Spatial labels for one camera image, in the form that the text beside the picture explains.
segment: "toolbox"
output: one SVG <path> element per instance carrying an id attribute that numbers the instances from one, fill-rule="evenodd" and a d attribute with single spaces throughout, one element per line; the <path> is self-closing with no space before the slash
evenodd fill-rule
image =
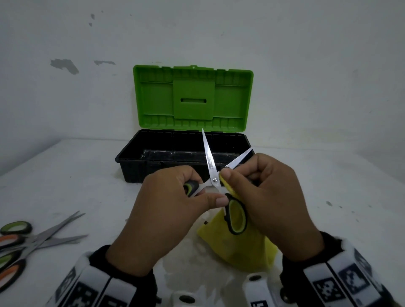
<path id="1" fill-rule="evenodd" d="M 126 182 L 166 167 L 190 165 L 209 179 L 201 129 L 218 168 L 250 148 L 244 134 L 252 91 L 250 70 L 134 66 L 139 130 L 115 158 Z M 251 158 L 254 152 L 242 161 Z"/>

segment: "scissors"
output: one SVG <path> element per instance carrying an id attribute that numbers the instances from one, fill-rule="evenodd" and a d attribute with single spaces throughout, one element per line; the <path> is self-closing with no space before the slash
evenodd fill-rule
<path id="1" fill-rule="evenodd" d="M 219 171 L 215 166 L 214 157 L 212 156 L 211 149 L 209 148 L 207 138 L 204 133 L 204 129 L 202 129 L 202 139 L 204 141 L 204 150 L 205 150 L 205 157 L 207 159 L 208 165 L 208 172 L 209 172 L 209 179 L 205 181 L 203 184 L 199 184 L 195 180 L 189 180 L 184 184 L 184 191 L 188 197 L 196 196 L 202 189 L 206 188 L 207 186 L 212 185 L 215 187 L 220 193 L 225 194 L 228 197 L 229 204 L 224 207 L 224 219 L 228 224 L 228 229 L 233 235 L 240 235 L 246 230 L 247 227 L 247 213 L 245 205 L 241 202 L 239 196 L 237 196 L 234 191 L 232 194 L 227 193 L 227 189 L 229 185 L 224 181 L 224 179 L 220 176 Z M 234 169 L 242 160 L 250 153 L 253 148 L 250 147 L 247 151 L 243 154 L 235 158 L 232 162 L 230 162 L 225 167 L 229 167 Z"/>
<path id="2" fill-rule="evenodd" d="M 0 257 L 0 293 L 21 276 L 27 264 L 26 258 L 34 250 L 64 243 L 78 243 L 80 239 L 87 237 L 83 235 L 62 239 L 51 238 L 65 225 L 84 215 L 78 213 L 79 211 L 58 225 L 34 236 L 23 236 L 32 231 L 32 225 L 26 221 L 9 223 L 0 229 L 0 233 L 3 234 L 0 237 L 0 252 L 8 252 Z"/>

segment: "hand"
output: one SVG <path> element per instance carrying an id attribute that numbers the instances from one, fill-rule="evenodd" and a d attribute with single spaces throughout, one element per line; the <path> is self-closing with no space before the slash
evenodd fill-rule
<path id="1" fill-rule="evenodd" d="M 291 261 L 309 259 L 324 249 L 322 235 L 309 217 L 294 170 L 259 153 L 221 176 L 242 198 L 254 225 Z M 260 180 L 259 187 L 247 179 Z"/>
<path id="2" fill-rule="evenodd" d="M 204 191 L 188 198 L 183 185 L 190 179 L 203 183 L 190 166 L 148 175 L 124 229 L 106 253 L 107 261 L 125 273 L 145 276 L 180 243 L 201 214 L 228 204 L 226 196 Z"/>

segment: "table surface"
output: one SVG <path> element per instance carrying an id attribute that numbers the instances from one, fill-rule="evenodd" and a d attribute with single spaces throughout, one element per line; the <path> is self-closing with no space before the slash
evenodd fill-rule
<path id="1" fill-rule="evenodd" d="M 110 244 L 129 216 L 140 184 L 126 183 L 115 156 L 125 141 L 63 140 L 0 177 L 0 225 L 30 221 L 34 233 L 77 210 L 86 214 L 58 237 L 89 236 L 79 244 L 35 251 L 23 275 L 4 293 L 2 306 L 42 306 L 86 251 Z M 380 274 L 394 298 L 405 304 L 405 186 L 352 153 L 254 148 L 293 167 L 311 217 L 319 229 L 349 239 Z M 206 306 L 246 306 L 238 272 L 216 257 L 196 229 L 155 267 L 158 295 L 188 290 Z M 279 283 L 281 255 L 270 272 Z"/>

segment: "fingernail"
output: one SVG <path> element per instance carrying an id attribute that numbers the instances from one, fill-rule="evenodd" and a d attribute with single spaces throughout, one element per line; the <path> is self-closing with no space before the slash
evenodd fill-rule
<path id="1" fill-rule="evenodd" d="M 223 168 L 220 173 L 222 178 L 224 178 L 225 181 L 227 181 L 230 177 L 230 168 L 229 167 Z"/>
<path id="2" fill-rule="evenodd" d="M 228 204 L 229 200 L 226 196 L 219 197 L 215 200 L 217 207 L 225 207 Z"/>

